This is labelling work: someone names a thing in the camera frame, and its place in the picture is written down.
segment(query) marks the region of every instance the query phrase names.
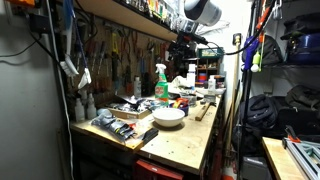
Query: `wooden workbench top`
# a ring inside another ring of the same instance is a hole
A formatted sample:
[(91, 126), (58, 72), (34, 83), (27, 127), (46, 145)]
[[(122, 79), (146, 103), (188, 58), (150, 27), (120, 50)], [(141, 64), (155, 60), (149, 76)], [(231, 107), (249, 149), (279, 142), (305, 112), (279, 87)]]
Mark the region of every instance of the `wooden workbench top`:
[(153, 119), (152, 114), (141, 121), (149, 121), (147, 128), (159, 129), (159, 134), (144, 145), (141, 141), (128, 140), (126, 145), (119, 143), (105, 130), (90, 125), (91, 121), (71, 124), (71, 129), (82, 134), (109, 142), (119, 148), (137, 152), (139, 155), (161, 162), (168, 166), (199, 174), (207, 144), (211, 138), (212, 127), (216, 119), (216, 112), (220, 105), (220, 98), (216, 98), (216, 107), (210, 106), (201, 121), (196, 121), (195, 116), (203, 107), (197, 101), (197, 106), (189, 108), (189, 115), (176, 127), (164, 128)]
[(299, 165), (292, 159), (290, 153), (283, 148), (281, 140), (264, 137), (262, 142), (277, 179), (308, 179), (300, 171)]
[[(220, 98), (216, 98), (216, 103), (218, 107)], [(171, 167), (199, 174), (218, 109), (210, 106), (202, 121), (195, 121), (201, 107), (197, 102), (196, 107), (189, 108), (189, 115), (181, 125), (172, 129), (162, 128), (153, 122), (152, 125), (160, 130), (159, 134), (138, 153)]]

